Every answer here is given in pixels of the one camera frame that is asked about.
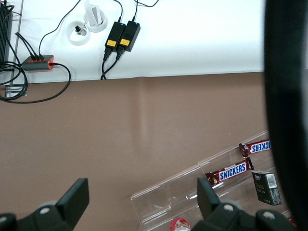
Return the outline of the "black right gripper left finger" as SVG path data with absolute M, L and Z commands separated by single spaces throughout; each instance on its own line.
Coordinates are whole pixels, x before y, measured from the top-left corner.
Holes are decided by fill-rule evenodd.
M 14 213 L 0 215 L 2 231 L 72 231 L 89 205 L 89 182 L 79 178 L 55 203 L 40 206 L 17 219 Z

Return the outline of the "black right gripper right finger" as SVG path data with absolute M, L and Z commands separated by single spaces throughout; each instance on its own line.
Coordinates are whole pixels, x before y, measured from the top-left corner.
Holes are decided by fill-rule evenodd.
M 193 231 L 295 231 L 296 227 L 281 213 L 261 209 L 254 216 L 234 201 L 221 202 L 206 178 L 197 179 L 197 203 L 203 219 Z

